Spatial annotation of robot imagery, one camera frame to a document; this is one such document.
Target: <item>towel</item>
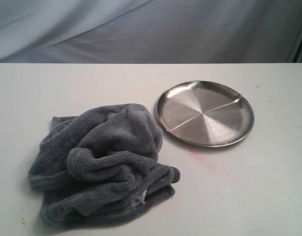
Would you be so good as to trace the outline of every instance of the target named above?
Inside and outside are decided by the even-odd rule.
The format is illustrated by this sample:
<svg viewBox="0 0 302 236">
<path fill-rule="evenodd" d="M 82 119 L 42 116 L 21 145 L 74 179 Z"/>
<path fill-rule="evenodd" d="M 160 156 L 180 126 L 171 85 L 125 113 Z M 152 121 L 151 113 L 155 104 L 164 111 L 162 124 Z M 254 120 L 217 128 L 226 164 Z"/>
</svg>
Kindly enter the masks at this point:
<svg viewBox="0 0 302 236">
<path fill-rule="evenodd" d="M 29 170 L 43 191 L 40 216 L 53 228 L 127 223 L 170 198 L 178 169 L 158 163 L 162 130 L 139 104 L 54 117 Z"/>
</svg>

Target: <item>plate rim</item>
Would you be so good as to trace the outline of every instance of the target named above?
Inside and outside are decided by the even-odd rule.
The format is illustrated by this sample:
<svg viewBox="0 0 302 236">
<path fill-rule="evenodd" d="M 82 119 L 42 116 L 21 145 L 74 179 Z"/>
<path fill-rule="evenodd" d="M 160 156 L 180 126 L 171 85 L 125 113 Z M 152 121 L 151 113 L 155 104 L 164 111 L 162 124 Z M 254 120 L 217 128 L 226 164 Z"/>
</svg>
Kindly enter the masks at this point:
<svg viewBox="0 0 302 236">
<path fill-rule="evenodd" d="M 254 123 L 255 123 L 255 114 L 254 114 L 254 111 L 251 107 L 251 105 L 249 104 L 248 100 L 243 97 L 239 92 L 237 92 L 240 96 L 241 96 L 241 99 L 244 99 L 247 103 L 247 105 L 249 106 L 250 110 L 251 110 L 251 114 L 252 114 L 252 123 L 251 123 L 251 126 L 249 128 L 249 130 L 239 139 L 233 141 L 233 142 L 229 142 L 229 143 L 225 143 L 225 144 L 221 144 L 221 145 L 205 145 L 205 144 L 199 144 L 199 143 L 194 143 L 194 142 L 191 142 L 191 141 L 188 141 L 188 140 L 185 140 L 184 138 L 180 137 L 179 135 L 175 134 L 175 133 L 172 133 L 168 127 L 165 125 L 164 122 L 162 122 L 162 120 L 160 119 L 160 116 L 158 114 L 158 104 L 159 104 L 159 101 L 160 99 L 163 97 L 163 95 L 169 91 L 170 89 L 178 86 L 178 85 L 182 85 L 182 84 L 188 84 L 188 83 L 191 83 L 191 82 L 208 82 L 208 83 L 212 83 L 212 84 L 216 84 L 216 85 L 221 85 L 223 87 L 226 87 L 226 88 L 229 88 L 235 92 L 237 92 L 236 90 L 234 90 L 233 88 L 231 87 L 228 87 L 226 85 L 223 85 L 223 84 L 220 84 L 220 83 L 217 83 L 217 82 L 212 82 L 212 81 L 206 81 L 206 80 L 190 80 L 190 81 L 186 81 L 186 82 L 181 82 L 181 83 L 178 83 L 178 84 L 175 84 L 173 86 L 170 86 L 168 89 L 166 89 L 160 96 L 159 98 L 157 99 L 156 101 L 156 104 L 155 104 L 155 113 L 156 113 L 156 118 L 157 120 L 160 122 L 160 124 L 162 125 L 162 127 L 170 134 L 170 135 L 173 135 L 174 137 L 178 138 L 179 140 L 187 143 L 187 144 L 191 144 L 191 145 L 194 145 L 194 146 L 198 146 L 198 147 L 204 147 L 204 148 L 221 148 L 221 147 L 227 147 L 227 146 L 230 146 L 230 145 L 233 145 L 233 144 L 236 144 L 240 141 L 242 141 L 244 138 L 246 138 L 246 136 L 251 132 L 252 128 L 254 127 Z"/>
</svg>

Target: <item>plate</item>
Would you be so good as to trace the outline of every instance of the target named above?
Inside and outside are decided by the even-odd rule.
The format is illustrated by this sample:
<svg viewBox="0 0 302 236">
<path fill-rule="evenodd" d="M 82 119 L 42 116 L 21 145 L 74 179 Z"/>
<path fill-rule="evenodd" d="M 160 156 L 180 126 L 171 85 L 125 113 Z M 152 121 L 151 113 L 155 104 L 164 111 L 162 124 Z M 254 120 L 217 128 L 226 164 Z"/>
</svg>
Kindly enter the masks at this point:
<svg viewBox="0 0 302 236">
<path fill-rule="evenodd" d="M 175 137 L 208 148 L 241 141 L 254 124 L 254 112 L 242 95 L 208 81 L 189 81 L 169 88 L 157 101 L 156 115 Z"/>
</svg>

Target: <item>gray towel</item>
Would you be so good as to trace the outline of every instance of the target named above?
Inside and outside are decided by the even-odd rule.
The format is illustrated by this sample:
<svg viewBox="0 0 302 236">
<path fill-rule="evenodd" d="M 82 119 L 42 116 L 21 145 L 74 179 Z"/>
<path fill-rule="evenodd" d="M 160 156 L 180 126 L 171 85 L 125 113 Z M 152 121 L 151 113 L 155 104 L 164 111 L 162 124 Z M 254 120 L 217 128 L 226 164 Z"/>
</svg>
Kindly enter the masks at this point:
<svg viewBox="0 0 302 236">
<path fill-rule="evenodd" d="M 44 191 L 48 226 L 118 225 L 174 195 L 180 173 L 157 162 L 162 130 L 144 106 L 98 107 L 52 125 L 29 170 L 31 188 Z"/>
</svg>

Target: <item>table surface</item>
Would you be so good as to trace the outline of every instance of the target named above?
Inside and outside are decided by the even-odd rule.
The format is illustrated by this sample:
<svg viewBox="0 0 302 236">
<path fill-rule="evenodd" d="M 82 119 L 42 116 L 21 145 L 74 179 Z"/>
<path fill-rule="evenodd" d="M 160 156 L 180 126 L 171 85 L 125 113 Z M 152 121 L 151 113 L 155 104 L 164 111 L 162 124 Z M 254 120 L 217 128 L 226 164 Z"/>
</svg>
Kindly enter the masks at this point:
<svg viewBox="0 0 302 236">
<path fill-rule="evenodd" d="M 189 80 L 240 92 L 255 113 L 247 138 L 207 149 L 165 133 L 159 162 L 181 171 L 173 198 L 119 227 L 44 226 L 27 172 L 52 116 L 131 102 L 152 111 Z M 0 235 L 302 236 L 302 64 L 0 64 Z"/>
</svg>

